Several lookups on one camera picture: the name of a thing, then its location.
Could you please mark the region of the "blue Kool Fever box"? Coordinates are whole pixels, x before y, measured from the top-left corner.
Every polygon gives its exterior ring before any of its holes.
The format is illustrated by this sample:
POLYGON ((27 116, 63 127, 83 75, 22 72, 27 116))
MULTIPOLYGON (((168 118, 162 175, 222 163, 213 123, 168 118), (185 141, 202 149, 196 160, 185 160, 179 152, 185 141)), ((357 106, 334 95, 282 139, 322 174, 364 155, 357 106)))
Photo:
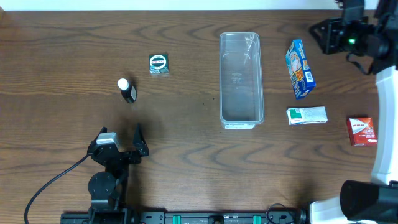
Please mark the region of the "blue Kool Fever box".
POLYGON ((294 39, 285 54, 285 62, 297 100, 305 98, 317 85, 301 39, 294 39))

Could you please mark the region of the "white green medicine box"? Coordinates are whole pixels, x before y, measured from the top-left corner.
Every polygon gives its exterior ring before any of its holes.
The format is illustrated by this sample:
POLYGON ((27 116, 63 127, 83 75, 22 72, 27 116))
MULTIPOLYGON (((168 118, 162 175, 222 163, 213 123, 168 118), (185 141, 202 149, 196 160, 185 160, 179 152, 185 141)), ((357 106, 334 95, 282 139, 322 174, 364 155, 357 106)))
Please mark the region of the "white green medicine box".
POLYGON ((324 106, 288 108, 286 113, 290 125, 323 124, 328 121, 324 106))

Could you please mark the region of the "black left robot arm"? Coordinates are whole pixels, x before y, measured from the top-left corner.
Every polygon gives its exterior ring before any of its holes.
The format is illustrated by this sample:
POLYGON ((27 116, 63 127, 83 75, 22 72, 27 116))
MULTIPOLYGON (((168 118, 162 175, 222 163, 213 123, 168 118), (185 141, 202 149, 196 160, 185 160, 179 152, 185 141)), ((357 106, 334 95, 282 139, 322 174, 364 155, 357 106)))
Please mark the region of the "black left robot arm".
POLYGON ((129 166, 141 163, 142 158, 149 155, 139 124, 134 132, 133 146, 132 151, 119 151, 117 134, 107 131, 105 127, 88 146, 88 155, 105 167, 105 171, 96 173, 88 183, 94 211, 110 212, 126 207, 129 166))

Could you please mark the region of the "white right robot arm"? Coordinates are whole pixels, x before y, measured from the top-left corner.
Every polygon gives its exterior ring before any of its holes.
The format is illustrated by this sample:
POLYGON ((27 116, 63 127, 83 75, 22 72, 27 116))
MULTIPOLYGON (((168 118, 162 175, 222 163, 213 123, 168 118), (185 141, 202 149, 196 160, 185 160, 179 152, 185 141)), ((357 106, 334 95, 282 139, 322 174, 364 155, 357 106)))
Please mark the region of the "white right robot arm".
POLYGON ((324 54, 347 52, 372 58, 365 75, 376 76, 378 144, 370 182, 347 180, 340 194, 310 204, 308 222, 397 223, 397 1, 380 0, 368 23, 363 0, 337 2, 342 15, 309 29, 324 54))

